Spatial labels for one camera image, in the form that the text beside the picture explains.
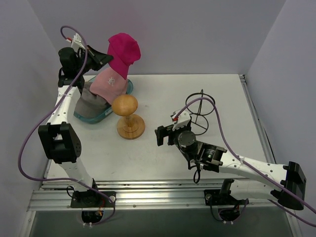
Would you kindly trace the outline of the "magenta baseball cap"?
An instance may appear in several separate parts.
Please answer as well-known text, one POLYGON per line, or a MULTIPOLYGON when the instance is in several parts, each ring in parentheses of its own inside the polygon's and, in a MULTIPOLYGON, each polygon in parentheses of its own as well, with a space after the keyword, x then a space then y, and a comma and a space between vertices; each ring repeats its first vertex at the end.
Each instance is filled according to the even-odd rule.
POLYGON ((108 39, 108 54, 113 56, 110 67, 127 79, 129 67, 141 58, 138 42, 127 33, 118 33, 108 39))

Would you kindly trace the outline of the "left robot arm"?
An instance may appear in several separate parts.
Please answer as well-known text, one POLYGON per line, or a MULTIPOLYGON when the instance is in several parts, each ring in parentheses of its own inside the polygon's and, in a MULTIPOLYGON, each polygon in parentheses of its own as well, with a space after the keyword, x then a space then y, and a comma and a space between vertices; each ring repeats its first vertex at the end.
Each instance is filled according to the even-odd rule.
POLYGON ((113 60, 113 56, 82 46, 77 50, 64 47, 59 50, 58 56, 62 67, 58 74, 55 109, 47 123, 39 126, 38 134, 46 157, 64 169, 74 191, 83 193, 82 202, 94 207, 99 203, 100 195, 94 191, 95 181, 80 159, 81 141, 70 121, 83 92, 83 75, 89 70, 98 71, 113 60))

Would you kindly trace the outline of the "light pink baseball cap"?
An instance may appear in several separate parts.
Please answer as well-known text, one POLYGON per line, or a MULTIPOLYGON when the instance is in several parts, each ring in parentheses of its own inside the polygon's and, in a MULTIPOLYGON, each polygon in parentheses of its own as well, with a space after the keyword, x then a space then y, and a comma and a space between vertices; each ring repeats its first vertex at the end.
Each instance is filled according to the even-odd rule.
POLYGON ((126 79, 108 67, 95 77, 89 91, 102 97, 111 105, 117 97, 126 94, 127 85, 126 79))

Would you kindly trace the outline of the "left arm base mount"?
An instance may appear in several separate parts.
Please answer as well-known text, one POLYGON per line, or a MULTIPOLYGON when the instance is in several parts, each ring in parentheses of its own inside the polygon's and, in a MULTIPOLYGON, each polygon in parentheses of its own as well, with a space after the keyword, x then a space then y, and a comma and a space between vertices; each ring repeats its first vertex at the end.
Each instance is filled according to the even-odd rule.
POLYGON ((116 192, 102 191, 101 193, 111 198, 112 201, 109 201, 104 196, 91 190, 88 190, 86 192, 75 191, 72 194, 70 207, 71 208, 114 207, 116 192))

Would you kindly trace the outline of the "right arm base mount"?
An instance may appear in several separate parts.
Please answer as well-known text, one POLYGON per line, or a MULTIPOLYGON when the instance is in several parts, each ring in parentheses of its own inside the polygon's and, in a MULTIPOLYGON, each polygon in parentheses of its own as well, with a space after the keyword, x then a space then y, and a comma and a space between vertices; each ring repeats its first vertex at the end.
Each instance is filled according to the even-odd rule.
POLYGON ((219 189, 204 190, 204 200, 207 206, 235 206, 248 204, 246 199, 236 199, 230 192, 221 193, 219 189))

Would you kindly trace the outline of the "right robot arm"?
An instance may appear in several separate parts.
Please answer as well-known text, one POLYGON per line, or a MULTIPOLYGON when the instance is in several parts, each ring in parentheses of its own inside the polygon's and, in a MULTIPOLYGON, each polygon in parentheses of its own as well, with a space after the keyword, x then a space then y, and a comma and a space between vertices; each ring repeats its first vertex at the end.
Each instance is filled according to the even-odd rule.
POLYGON ((292 210, 304 208, 306 177, 296 162, 273 164, 258 161, 233 154, 228 148, 199 141, 191 131, 191 119, 187 119, 183 126, 176 123, 159 126, 155 135, 158 146, 163 145, 167 138, 168 145, 176 146, 185 158, 188 169, 196 169, 195 183, 199 182, 203 170, 244 177, 244 181, 224 180, 219 192, 223 203, 255 198, 270 199, 292 210))

